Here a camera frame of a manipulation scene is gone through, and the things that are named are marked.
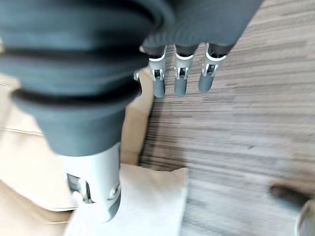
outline wooden floor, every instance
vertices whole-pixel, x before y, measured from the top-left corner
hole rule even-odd
[[[315,1],[266,0],[207,94],[204,48],[186,97],[156,99],[142,165],[190,169],[182,235],[291,236],[297,213],[268,194],[277,181],[315,192]]]

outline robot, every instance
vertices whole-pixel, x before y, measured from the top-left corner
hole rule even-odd
[[[12,99],[32,114],[83,206],[111,220],[119,209],[125,107],[147,66],[165,94],[165,46],[176,49],[174,93],[207,44],[199,90],[242,35],[262,0],[0,0],[0,71],[19,78]]]

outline wood grain flooring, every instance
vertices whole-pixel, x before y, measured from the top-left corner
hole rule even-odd
[[[189,167],[182,235],[291,236],[297,213],[268,186],[315,193],[315,1],[266,0],[201,94],[201,46],[186,97],[156,99],[141,165]]]

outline floor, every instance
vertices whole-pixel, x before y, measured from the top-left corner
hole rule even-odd
[[[203,53],[178,98],[169,49],[141,164],[189,167],[181,235],[294,235],[297,213],[268,186],[315,193],[315,1],[266,0],[207,94],[198,91]]]

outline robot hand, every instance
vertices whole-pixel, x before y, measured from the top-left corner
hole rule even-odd
[[[12,98],[63,156],[80,207],[102,221],[118,210],[125,107],[140,91],[134,71],[149,61],[154,94],[164,96],[165,46],[175,45],[174,91],[182,96],[193,54],[207,43],[199,89],[208,91],[261,2],[0,0],[0,71],[19,78]]]

